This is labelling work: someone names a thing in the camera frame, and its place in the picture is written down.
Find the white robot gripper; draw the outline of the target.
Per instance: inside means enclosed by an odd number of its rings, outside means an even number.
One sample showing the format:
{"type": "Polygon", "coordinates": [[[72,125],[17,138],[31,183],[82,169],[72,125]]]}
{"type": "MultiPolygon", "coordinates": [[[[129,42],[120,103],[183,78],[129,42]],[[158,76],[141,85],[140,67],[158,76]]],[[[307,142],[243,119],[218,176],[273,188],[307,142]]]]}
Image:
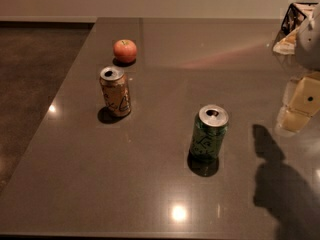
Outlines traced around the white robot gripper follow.
{"type": "Polygon", "coordinates": [[[295,56],[301,66],[316,71],[288,82],[281,126],[290,132],[299,132],[320,110],[320,5],[299,27],[295,56]]]}

